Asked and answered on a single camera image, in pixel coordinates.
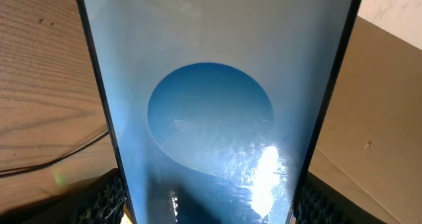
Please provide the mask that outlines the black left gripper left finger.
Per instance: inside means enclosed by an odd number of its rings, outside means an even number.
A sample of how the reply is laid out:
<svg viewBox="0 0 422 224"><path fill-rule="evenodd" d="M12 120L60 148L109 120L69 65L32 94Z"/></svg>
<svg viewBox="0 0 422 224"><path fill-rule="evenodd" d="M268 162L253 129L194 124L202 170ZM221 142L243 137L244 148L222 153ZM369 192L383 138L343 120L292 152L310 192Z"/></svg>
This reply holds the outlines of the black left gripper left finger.
<svg viewBox="0 0 422 224"><path fill-rule="evenodd" d="M119 224L126 191L117 168L24 224Z"/></svg>

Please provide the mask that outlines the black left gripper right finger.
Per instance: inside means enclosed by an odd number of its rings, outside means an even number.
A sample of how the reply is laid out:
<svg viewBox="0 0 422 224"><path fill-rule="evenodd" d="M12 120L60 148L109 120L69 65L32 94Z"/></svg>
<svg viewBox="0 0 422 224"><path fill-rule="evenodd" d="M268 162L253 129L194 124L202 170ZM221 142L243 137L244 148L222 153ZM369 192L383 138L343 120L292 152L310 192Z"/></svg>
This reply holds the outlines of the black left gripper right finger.
<svg viewBox="0 0 422 224"><path fill-rule="evenodd" d="M295 199L293 216L296 224L385 224L312 173Z"/></svg>

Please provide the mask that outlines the blue Galaxy smartphone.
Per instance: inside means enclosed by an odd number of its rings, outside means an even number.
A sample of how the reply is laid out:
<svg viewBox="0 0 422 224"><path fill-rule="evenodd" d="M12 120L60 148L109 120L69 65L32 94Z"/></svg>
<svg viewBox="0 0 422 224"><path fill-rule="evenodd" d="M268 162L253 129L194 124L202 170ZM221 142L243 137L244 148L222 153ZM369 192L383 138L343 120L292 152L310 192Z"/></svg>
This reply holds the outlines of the blue Galaxy smartphone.
<svg viewBox="0 0 422 224"><path fill-rule="evenodd" d="M135 223L288 223L361 0L76 0Z"/></svg>

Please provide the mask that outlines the brown cardboard panel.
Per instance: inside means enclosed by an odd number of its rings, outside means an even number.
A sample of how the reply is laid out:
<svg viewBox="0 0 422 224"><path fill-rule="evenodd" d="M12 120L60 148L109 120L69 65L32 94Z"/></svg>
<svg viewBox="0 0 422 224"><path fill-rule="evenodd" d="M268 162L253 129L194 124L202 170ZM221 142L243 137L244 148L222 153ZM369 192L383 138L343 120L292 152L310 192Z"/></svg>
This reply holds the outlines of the brown cardboard panel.
<svg viewBox="0 0 422 224"><path fill-rule="evenodd" d="M386 223L421 222L421 51L358 18L310 171Z"/></svg>

